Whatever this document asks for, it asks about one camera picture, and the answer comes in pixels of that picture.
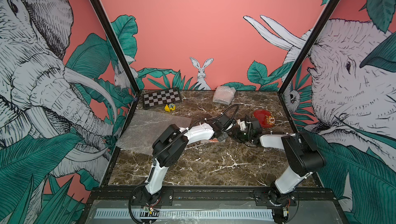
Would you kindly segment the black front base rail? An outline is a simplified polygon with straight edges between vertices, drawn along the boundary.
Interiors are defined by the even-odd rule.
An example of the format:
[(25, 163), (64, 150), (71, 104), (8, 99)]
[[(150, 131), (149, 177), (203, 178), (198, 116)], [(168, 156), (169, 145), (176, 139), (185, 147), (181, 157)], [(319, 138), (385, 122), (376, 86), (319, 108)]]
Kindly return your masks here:
[[(87, 200), (92, 205), (96, 200), (128, 201), (134, 186), (97, 187)], [(269, 187), (264, 186), (164, 186), (155, 206), (175, 206), (177, 201), (252, 201), (257, 206), (275, 207), (270, 202)], [(337, 199), (332, 190), (317, 187), (298, 187), (285, 197), (282, 206), (296, 206), (303, 201), (332, 201)]]

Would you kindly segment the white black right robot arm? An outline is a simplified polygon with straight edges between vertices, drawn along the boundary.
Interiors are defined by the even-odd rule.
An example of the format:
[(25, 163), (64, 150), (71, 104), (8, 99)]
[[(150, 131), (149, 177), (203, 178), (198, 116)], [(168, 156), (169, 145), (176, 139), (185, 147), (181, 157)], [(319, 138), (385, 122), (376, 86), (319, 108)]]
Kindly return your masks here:
[(307, 132), (264, 132), (259, 121), (249, 117), (237, 120), (236, 124), (233, 135), (240, 143), (285, 152), (288, 167), (273, 183), (278, 194), (291, 193), (303, 180), (326, 165), (324, 156)]

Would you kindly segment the clear bubble wrap sheet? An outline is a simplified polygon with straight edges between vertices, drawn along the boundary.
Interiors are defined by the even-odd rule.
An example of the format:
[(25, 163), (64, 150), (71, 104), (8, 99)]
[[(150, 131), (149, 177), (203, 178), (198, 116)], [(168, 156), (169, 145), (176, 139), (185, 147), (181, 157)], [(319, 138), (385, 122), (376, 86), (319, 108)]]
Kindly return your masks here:
[(191, 118), (151, 110), (136, 110), (116, 146), (123, 150), (150, 155), (155, 140), (172, 124), (185, 128), (190, 126)]

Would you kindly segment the black frame post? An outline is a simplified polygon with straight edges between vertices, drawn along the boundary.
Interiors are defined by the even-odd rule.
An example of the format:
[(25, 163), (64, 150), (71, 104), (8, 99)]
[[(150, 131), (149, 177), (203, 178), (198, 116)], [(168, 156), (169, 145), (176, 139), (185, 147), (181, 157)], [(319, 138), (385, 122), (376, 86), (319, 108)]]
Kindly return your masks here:
[(89, 0), (89, 1), (90, 1), (99, 21), (101, 23), (102, 28), (105, 31), (105, 34), (106, 34), (108, 40), (110, 41), (112, 48), (114, 49), (117, 59), (120, 61), (121, 66), (124, 69), (124, 72), (128, 78), (128, 81), (129, 81), (132, 89), (134, 90), (134, 92), (136, 94), (139, 94), (140, 93), (139, 87), (135, 81), (133, 74), (131, 73), (131, 68), (126, 61), (123, 50), (122, 50), (120, 43), (114, 33), (112, 25), (108, 19), (108, 16), (105, 12), (103, 5), (101, 4), (101, 1), (100, 0)]
[(289, 71), (285, 81), (282, 83), (282, 86), (278, 90), (278, 96), (284, 94), (287, 86), (290, 84), (291, 80), (293, 79), (294, 75), (297, 73), (298, 69), (301, 67), (302, 63), (304, 62), (305, 58), (308, 55), (308, 52), (312, 48), (313, 44), (317, 40), (318, 36), (321, 34), (323, 28), (325, 27), (327, 21), (333, 14), (335, 8), (337, 7), (340, 0), (329, 0), (321, 13), (321, 16), (317, 20), (315, 26), (312, 29), (310, 36), (308, 37), (307, 41), (305, 42), (303, 48), (301, 49), (296, 61), (294, 62), (291, 70)]

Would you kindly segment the black white chessboard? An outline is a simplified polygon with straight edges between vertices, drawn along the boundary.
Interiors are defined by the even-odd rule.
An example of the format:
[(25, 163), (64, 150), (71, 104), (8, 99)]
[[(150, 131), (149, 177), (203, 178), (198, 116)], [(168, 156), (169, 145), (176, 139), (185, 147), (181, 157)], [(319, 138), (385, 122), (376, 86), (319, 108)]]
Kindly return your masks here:
[(179, 103), (182, 96), (177, 88), (156, 91), (143, 95), (143, 109), (165, 107), (167, 104)]

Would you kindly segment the small yellow toy block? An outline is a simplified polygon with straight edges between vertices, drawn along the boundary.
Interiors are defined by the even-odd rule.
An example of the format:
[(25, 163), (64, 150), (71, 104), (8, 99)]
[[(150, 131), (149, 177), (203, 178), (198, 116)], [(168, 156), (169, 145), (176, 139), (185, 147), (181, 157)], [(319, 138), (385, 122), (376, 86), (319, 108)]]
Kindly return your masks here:
[(175, 104), (173, 104), (173, 103), (170, 103), (170, 104), (167, 104), (165, 107), (164, 107), (164, 110), (166, 111), (166, 112), (173, 112), (173, 111), (175, 111), (176, 110), (176, 105)]

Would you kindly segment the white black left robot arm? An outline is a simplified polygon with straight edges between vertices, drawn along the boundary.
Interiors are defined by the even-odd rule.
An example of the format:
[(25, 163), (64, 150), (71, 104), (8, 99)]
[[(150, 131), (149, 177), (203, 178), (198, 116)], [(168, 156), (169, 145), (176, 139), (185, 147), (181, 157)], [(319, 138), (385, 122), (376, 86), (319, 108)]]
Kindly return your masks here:
[(154, 196), (161, 191), (168, 169), (179, 160), (188, 145), (202, 140), (222, 141), (235, 124), (235, 119), (223, 114), (196, 121), (187, 128), (175, 124), (168, 126), (153, 143), (153, 164), (145, 181), (145, 192)]

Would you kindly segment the right bubble wrapped plate bundle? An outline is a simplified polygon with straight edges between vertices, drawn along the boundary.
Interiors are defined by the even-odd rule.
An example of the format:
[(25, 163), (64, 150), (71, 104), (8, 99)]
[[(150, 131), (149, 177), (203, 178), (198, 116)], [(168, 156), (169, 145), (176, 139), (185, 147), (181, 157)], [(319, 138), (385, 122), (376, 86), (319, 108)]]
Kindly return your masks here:
[(230, 105), (234, 99), (236, 89), (229, 86), (219, 86), (216, 88), (212, 101), (214, 103), (220, 103), (224, 105)]

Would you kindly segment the pink bubble bundle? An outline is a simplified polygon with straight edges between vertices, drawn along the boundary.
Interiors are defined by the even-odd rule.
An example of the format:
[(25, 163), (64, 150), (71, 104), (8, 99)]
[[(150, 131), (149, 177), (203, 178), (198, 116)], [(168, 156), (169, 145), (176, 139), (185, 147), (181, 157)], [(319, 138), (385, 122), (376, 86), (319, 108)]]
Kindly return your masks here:
[(221, 143), (217, 138), (213, 139), (204, 139), (200, 141), (201, 144), (206, 144), (206, 143)]

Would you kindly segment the black right frame post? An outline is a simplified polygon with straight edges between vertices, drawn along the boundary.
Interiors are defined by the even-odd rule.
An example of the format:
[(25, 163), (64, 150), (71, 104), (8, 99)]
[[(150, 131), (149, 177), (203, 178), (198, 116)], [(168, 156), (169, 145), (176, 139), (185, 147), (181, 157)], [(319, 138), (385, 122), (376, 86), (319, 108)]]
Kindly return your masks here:
[(337, 7), (340, 0), (329, 0), (321, 13), (321, 16), (317, 20), (315, 26), (312, 29), (310, 36), (308, 37), (307, 41), (305, 42), (303, 48), (301, 49), (296, 61), (294, 62), (291, 70), (289, 71), (285, 81), (282, 83), (282, 86), (278, 90), (278, 96), (284, 94), (287, 86), (290, 84), (291, 80), (293, 79), (294, 75), (297, 73), (298, 69), (301, 67), (302, 63), (304, 62), (305, 58), (308, 55), (308, 52), (312, 48), (313, 44), (317, 40), (318, 36), (321, 34), (323, 28), (325, 27), (327, 21), (333, 14), (335, 8)]

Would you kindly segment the black left frame post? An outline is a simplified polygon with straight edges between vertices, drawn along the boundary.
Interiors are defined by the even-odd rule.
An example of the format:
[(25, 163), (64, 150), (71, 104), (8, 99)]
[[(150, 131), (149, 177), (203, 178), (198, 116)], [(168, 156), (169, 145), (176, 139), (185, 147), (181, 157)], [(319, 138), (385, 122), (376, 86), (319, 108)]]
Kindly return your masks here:
[(117, 59), (120, 61), (121, 66), (124, 69), (124, 72), (128, 78), (128, 81), (129, 81), (132, 89), (134, 90), (134, 92), (136, 94), (139, 94), (140, 93), (139, 87), (135, 81), (133, 74), (131, 73), (131, 68), (126, 61), (123, 50), (122, 50), (120, 43), (114, 33), (112, 25), (108, 19), (108, 16), (105, 12), (103, 5), (101, 4), (101, 1), (100, 0), (89, 0), (89, 1), (90, 1), (99, 21), (101, 23), (102, 28), (105, 31), (105, 34), (106, 34), (108, 40), (110, 41), (112, 48), (114, 49)]

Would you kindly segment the red floral dinner plate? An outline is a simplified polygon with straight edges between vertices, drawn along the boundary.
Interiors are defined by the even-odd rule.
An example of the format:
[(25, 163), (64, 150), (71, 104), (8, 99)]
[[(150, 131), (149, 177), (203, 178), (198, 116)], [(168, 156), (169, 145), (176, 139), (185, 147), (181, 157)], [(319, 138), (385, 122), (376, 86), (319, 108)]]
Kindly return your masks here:
[(272, 128), (275, 126), (274, 116), (265, 109), (258, 109), (253, 112), (253, 116), (259, 121), (264, 129)]

